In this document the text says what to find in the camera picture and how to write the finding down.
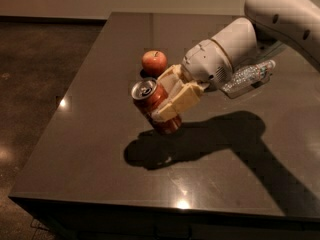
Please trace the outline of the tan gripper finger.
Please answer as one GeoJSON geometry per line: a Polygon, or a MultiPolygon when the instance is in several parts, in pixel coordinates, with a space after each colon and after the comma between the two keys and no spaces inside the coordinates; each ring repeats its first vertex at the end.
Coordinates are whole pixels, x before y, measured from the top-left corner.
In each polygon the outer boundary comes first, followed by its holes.
{"type": "Polygon", "coordinates": [[[188,71],[181,64],[170,66],[157,79],[169,99],[186,98],[190,81],[188,71]]]}
{"type": "Polygon", "coordinates": [[[156,122],[166,122],[196,105],[204,88],[195,81],[183,83],[179,80],[171,88],[168,97],[151,113],[156,122]]]}

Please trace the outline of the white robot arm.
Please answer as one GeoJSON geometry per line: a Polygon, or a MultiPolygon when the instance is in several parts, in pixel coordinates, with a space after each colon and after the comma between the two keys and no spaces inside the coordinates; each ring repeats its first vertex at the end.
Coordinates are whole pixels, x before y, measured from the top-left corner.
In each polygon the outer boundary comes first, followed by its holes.
{"type": "Polygon", "coordinates": [[[152,119],[166,122],[176,117],[208,89],[236,98],[268,81],[275,67],[272,57],[285,45],[320,66],[320,9],[310,0],[246,0],[244,12],[158,78],[168,97],[152,119]]]}

